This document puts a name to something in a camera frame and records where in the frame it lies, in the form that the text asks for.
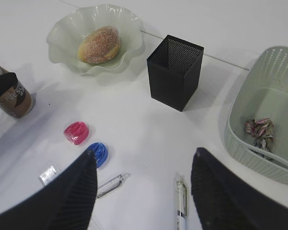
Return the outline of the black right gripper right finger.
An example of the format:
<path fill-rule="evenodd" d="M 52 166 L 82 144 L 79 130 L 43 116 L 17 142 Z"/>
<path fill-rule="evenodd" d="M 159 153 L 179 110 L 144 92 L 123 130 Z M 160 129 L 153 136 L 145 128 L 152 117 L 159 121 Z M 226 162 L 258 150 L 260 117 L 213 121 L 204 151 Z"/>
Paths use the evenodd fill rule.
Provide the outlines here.
<path fill-rule="evenodd" d="M 204 230 L 288 230 L 288 208 L 260 193 L 205 148 L 197 148 L 191 194 Z"/>

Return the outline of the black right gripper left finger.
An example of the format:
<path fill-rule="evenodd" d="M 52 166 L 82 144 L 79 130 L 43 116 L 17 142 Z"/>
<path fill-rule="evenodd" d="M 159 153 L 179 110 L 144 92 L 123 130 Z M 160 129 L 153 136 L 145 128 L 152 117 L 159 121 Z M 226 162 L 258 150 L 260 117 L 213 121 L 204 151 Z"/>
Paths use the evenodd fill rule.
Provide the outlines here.
<path fill-rule="evenodd" d="M 97 194 L 95 154 L 84 151 L 34 195 L 0 214 L 0 230 L 86 230 Z"/>

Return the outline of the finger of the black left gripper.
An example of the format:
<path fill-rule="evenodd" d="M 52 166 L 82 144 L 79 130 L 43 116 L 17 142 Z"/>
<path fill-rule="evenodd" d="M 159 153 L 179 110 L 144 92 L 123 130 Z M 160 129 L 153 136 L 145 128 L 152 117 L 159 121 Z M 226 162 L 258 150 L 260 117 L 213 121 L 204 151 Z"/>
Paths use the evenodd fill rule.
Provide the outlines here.
<path fill-rule="evenodd" d="M 17 77 L 14 72 L 8 72 L 0 75 L 0 97 L 16 83 Z"/>

